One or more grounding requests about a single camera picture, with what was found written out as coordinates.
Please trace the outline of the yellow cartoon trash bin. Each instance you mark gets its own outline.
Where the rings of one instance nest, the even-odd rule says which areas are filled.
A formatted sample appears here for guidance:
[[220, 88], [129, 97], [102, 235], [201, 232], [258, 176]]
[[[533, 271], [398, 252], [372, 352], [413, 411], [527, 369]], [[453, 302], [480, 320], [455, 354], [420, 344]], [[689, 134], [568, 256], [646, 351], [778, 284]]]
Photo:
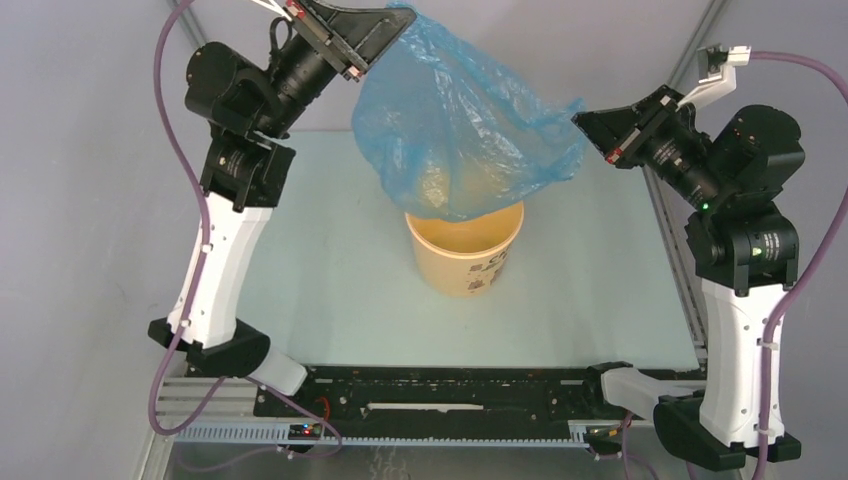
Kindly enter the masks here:
[[407, 213], [405, 221], [419, 274], [442, 294], [481, 295], [501, 275], [524, 217], [522, 202], [462, 222]]

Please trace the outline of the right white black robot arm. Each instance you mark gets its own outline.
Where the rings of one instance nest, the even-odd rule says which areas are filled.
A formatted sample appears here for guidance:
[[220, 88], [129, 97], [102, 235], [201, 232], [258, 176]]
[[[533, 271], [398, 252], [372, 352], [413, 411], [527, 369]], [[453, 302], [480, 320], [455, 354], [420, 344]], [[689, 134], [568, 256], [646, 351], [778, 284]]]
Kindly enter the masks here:
[[657, 393], [650, 416], [673, 456], [714, 472], [742, 468], [764, 453], [794, 460], [801, 446], [780, 416], [775, 378], [780, 331], [768, 318], [799, 277], [799, 234], [775, 205], [803, 165], [801, 130], [767, 105], [741, 108], [716, 138], [697, 131], [696, 110], [661, 86], [637, 103], [585, 111], [573, 122], [618, 169], [652, 170], [693, 209], [685, 226], [707, 303], [706, 388]]

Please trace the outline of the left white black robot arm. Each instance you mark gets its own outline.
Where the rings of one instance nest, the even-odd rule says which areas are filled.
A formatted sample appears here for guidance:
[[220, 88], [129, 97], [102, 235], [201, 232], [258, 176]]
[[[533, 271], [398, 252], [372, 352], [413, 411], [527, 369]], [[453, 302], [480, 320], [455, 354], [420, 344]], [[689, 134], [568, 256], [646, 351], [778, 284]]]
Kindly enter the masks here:
[[186, 355], [201, 373], [252, 379], [278, 391], [292, 416], [316, 403], [306, 369], [238, 319], [239, 295], [257, 241], [278, 206], [295, 151], [289, 129], [336, 77], [361, 79], [416, 19], [409, 7], [351, 8], [321, 1], [276, 5], [288, 27], [266, 67], [209, 42], [186, 70], [185, 104], [209, 123], [211, 144], [192, 180], [201, 222], [174, 309], [149, 337]]

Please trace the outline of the blue plastic trash bag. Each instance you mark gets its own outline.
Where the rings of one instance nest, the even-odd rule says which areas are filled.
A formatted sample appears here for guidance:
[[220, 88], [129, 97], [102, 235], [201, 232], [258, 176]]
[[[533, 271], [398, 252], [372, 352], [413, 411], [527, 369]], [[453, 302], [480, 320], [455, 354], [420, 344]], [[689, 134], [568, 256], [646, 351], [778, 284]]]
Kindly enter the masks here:
[[400, 210], [466, 221], [572, 179], [582, 99], [544, 102], [512, 69], [421, 15], [366, 75], [351, 126]]

